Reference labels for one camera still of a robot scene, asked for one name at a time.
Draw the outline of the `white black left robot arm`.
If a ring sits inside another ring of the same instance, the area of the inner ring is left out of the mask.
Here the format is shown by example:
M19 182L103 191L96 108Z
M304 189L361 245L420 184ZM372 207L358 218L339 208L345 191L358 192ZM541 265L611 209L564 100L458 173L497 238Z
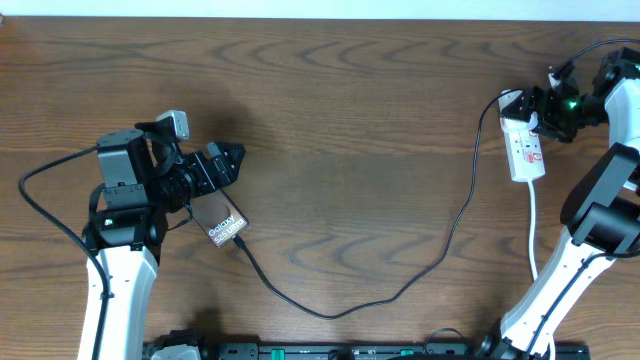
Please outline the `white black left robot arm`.
M212 142L183 154L172 132L128 129L101 137L97 153L104 182L90 196L83 231L91 257L78 356L139 359L168 214L187 210L218 248L242 232L248 221L224 189L246 150Z

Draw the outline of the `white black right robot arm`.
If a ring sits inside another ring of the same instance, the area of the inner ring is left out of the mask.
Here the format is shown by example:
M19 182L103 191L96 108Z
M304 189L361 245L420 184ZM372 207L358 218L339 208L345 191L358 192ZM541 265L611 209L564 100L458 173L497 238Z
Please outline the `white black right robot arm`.
M518 304L475 350L479 359L553 359L554 333L585 290L617 260L639 255L639 53L631 40L602 60L589 93L572 73L574 57L554 67L550 86L503 91L497 98L513 180L538 178L542 137L569 144L579 130L607 125L608 149L577 183L561 213L550 259Z

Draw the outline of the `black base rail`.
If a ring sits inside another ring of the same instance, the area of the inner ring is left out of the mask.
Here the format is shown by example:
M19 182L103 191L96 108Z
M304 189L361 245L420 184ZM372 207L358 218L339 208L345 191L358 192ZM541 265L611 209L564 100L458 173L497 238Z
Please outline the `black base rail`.
M384 359L493 359L493 338L481 343L440 329L423 342L286 343L215 342L192 330L174 330L142 348L143 360L384 360Z

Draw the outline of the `white power strip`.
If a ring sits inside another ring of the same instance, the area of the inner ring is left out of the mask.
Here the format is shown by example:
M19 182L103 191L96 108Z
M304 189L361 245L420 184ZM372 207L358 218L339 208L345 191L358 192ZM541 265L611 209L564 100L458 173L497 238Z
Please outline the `white power strip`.
M539 136L521 121L500 118L510 176L514 182L529 182L545 175Z

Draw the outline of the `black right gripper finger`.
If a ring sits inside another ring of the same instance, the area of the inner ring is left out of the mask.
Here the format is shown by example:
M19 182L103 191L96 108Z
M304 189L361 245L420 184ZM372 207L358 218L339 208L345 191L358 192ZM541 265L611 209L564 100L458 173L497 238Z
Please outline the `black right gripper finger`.
M525 115L530 115L533 111L536 111L539 124L540 106L544 100L544 91L539 87L516 90L522 90L522 94L506 108L507 113L523 119Z
M546 125L538 125L533 132L539 136L555 140L560 143L569 144L573 142L573 135L563 129L557 129Z

